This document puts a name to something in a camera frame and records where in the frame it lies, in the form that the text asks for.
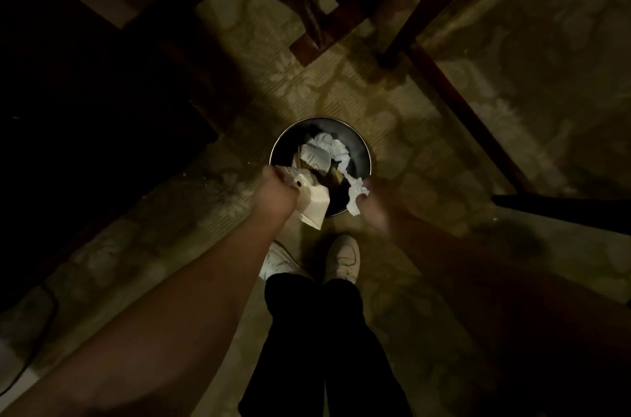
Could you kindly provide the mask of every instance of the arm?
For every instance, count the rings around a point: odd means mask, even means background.
[[[382,180],[368,187],[362,215],[408,254],[509,383],[551,414],[628,411],[629,309],[434,228]]]
[[[105,326],[6,410],[189,415],[221,365],[297,190],[263,171],[249,217]]]

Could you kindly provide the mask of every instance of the black cable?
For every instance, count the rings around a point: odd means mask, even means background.
[[[52,322],[55,320],[55,317],[57,316],[57,313],[59,312],[59,301],[57,300],[57,296],[49,289],[49,287],[45,283],[42,283],[42,289],[46,291],[46,294],[48,294],[51,298],[51,302],[52,302],[51,314],[48,316],[48,319],[46,320],[46,324],[44,324],[42,331],[39,333],[39,336],[37,336],[33,344],[33,349],[31,350],[31,353],[29,354],[27,361],[24,363],[24,366],[19,371],[19,373],[15,376],[15,378],[11,381],[9,386],[7,386],[6,389],[0,392],[0,397],[4,396],[4,394],[6,394],[7,392],[9,392],[9,390],[11,390],[11,388],[15,385],[15,383],[20,380],[20,377],[22,377],[22,374],[26,372],[26,370],[28,369],[28,366],[30,366],[33,363],[33,361],[39,354],[39,351],[42,349],[42,345],[44,341],[46,340],[46,337],[48,337],[48,334],[51,332]]]

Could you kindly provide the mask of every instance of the sneaker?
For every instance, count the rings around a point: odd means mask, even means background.
[[[349,235],[338,237],[326,257],[324,282],[331,279],[346,279],[355,284],[359,274],[359,246]]]
[[[267,281],[270,276],[279,272],[287,272],[288,274],[299,274],[313,280],[306,269],[294,261],[293,257],[287,252],[287,249],[280,243],[274,241],[269,247],[268,254],[263,261],[263,267],[259,273],[259,277]]]

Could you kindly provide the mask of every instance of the black pants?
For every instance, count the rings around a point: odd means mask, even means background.
[[[325,382],[331,417],[412,415],[353,283],[275,274],[265,302],[273,321],[239,403],[242,417],[322,417]]]

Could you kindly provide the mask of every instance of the floor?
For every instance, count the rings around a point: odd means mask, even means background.
[[[630,12],[631,0],[456,0],[420,40],[539,190],[629,198]],[[235,226],[275,138],[312,115],[354,126],[376,174],[408,193],[427,221],[613,300],[631,298],[630,237],[491,203],[491,193],[510,186],[410,63],[377,67],[373,53],[391,28],[366,22],[303,69],[288,52],[300,22],[274,0],[207,0],[198,14],[225,52],[200,71],[222,97],[199,104],[215,110],[222,137],[50,278],[62,306],[36,372]],[[359,241],[365,316],[414,412],[470,415],[497,402],[493,375],[466,331],[361,217],[336,216],[321,232],[290,220],[278,239],[316,265],[336,233]],[[2,340],[23,353],[48,309],[45,295],[31,292],[1,316]],[[270,323],[258,282],[194,415],[237,414]]]

